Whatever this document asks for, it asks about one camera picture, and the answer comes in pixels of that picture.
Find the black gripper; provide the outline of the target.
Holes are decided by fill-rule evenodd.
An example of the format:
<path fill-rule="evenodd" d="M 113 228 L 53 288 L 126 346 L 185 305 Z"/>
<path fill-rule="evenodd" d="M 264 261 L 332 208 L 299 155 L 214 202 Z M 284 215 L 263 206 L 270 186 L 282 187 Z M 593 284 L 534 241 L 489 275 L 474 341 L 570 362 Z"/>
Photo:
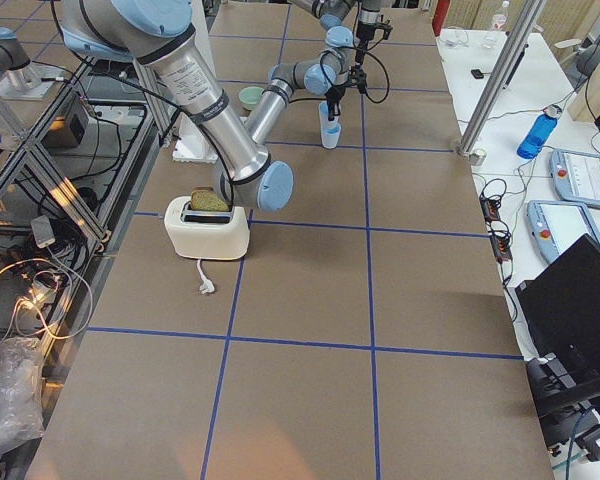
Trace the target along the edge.
<path fill-rule="evenodd" d="M 327 114 L 329 121 L 336 120 L 336 106 L 345 95 L 345 85 L 332 85 L 326 92 Z"/>

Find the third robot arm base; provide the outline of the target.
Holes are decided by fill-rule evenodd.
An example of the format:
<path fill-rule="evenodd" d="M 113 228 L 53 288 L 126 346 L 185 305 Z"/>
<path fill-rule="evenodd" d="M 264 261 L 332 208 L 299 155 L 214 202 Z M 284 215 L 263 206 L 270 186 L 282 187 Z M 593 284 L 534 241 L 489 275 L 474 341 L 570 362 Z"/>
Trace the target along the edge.
<path fill-rule="evenodd" d="M 0 96 L 41 101 L 60 75 L 58 67 L 34 64 L 15 33 L 0 27 Z"/>

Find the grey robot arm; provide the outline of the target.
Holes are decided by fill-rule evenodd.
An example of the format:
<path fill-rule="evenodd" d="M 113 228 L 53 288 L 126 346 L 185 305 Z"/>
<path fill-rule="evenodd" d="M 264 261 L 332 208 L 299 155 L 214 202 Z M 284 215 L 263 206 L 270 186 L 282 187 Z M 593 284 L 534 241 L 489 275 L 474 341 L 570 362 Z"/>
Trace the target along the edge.
<path fill-rule="evenodd" d="M 321 113 L 320 126 L 335 127 L 354 62 L 353 47 L 353 32 L 342 25 L 334 26 L 327 31 L 325 48 L 316 58 L 274 66 L 267 88 L 245 122 L 252 139 L 265 143 L 298 90 L 307 90 L 321 101 L 324 99 L 326 113 Z"/>
<path fill-rule="evenodd" d="M 233 205 L 282 209 L 293 191 L 291 167 L 271 158 L 231 107 L 195 45 L 188 1 L 66 1 L 61 30 L 76 53 L 135 60 L 154 71 L 216 150 L 215 192 Z"/>

